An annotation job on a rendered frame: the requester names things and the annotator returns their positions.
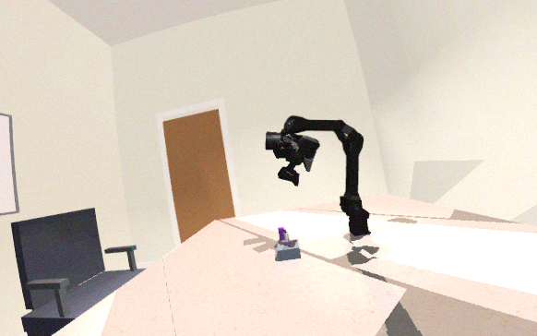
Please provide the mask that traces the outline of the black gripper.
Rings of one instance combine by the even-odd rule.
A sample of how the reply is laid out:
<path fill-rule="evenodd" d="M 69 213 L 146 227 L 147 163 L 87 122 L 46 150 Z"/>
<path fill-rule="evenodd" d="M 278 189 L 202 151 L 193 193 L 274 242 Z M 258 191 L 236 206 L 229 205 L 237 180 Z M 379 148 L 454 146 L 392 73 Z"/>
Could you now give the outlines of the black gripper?
<path fill-rule="evenodd" d="M 286 162 L 290 162 L 287 167 L 281 167 L 278 172 L 278 178 L 292 182 L 295 186 L 299 185 L 299 176 L 294 167 L 304 163 L 304 168 L 307 172 L 311 171 L 311 167 L 316 156 L 316 151 L 319 148 L 319 142 L 316 138 L 307 135 L 302 136 L 300 141 L 292 141 L 297 150 L 292 150 Z"/>

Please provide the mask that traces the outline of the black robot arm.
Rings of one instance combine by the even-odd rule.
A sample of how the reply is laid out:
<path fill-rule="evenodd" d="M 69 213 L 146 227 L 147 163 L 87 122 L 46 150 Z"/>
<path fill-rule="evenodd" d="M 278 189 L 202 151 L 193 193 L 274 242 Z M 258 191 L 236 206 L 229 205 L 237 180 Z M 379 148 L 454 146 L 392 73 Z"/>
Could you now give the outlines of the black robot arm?
<path fill-rule="evenodd" d="M 267 131 L 266 150 L 273 150 L 277 159 L 285 158 L 286 160 L 292 150 L 297 150 L 292 141 L 300 141 L 303 136 L 295 133 L 304 131 L 334 132 L 338 140 L 342 142 L 346 157 L 346 174 L 345 192 L 340 195 L 340 209 L 347 217 L 350 217 L 348 228 L 351 234 L 355 236 L 370 234 L 367 221 L 370 212 L 363 208 L 362 200 L 358 194 L 359 153 L 363 148 L 364 137 L 340 119 L 308 120 L 300 116 L 290 116 L 284 123 L 281 132 Z"/>

